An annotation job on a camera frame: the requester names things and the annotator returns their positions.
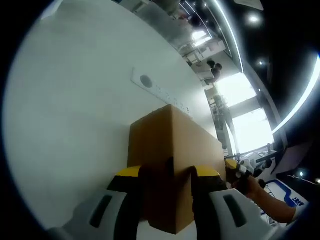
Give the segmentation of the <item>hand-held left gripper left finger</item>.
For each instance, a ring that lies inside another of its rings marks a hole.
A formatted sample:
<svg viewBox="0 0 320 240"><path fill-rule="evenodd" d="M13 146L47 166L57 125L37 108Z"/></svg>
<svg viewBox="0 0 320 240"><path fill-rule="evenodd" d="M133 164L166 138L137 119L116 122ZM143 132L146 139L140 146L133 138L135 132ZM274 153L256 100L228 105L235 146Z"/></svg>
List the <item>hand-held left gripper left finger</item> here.
<svg viewBox="0 0 320 240"><path fill-rule="evenodd" d="M79 204L72 218L53 229L55 240L135 240L142 214L141 167L119 171L107 189Z"/></svg>

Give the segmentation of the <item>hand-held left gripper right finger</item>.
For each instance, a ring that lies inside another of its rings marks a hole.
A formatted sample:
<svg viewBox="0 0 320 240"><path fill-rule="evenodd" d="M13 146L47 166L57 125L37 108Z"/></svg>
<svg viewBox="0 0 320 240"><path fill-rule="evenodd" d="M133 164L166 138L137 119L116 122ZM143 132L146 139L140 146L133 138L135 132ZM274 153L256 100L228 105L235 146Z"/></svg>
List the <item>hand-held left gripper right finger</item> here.
<svg viewBox="0 0 320 240"><path fill-rule="evenodd" d="M273 240L275 229L261 218L260 209L245 197L249 174L228 189L211 166L191 168L192 210L199 240Z"/></svg>

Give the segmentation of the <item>person's right hand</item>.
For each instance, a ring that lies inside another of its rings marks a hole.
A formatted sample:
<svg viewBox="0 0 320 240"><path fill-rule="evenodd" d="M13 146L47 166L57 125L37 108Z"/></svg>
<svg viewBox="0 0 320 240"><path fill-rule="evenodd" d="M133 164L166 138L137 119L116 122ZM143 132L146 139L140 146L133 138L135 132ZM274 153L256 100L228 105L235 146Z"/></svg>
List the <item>person's right hand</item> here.
<svg viewBox="0 0 320 240"><path fill-rule="evenodd" d="M264 189L258 183L253 176L248 176L247 178L241 178L232 184L233 189L237 189L247 198L255 201L256 198L264 191Z"/></svg>

